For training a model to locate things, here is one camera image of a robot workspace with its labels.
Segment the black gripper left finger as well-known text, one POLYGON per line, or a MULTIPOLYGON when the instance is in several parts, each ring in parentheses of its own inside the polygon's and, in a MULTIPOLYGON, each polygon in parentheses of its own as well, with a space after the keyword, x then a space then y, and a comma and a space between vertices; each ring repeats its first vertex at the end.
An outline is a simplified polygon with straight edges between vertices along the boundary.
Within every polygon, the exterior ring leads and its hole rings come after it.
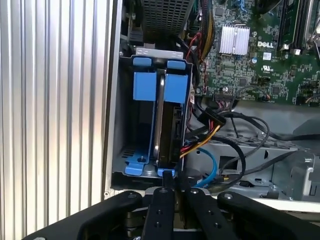
POLYGON ((171 240, 174 235, 174 178, 150 194, 127 190, 25 237, 27 240, 171 240))

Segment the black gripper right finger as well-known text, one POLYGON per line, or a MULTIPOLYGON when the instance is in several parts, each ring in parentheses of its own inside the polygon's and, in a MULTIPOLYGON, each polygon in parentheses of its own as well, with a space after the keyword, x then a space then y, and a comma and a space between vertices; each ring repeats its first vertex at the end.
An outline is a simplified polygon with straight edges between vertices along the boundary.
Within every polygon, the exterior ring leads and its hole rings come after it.
POLYGON ((188 214, 198 222, 208 240, 318 240, 319 226, 235 192, 213 198, 192 187, 180 173, 188 214))

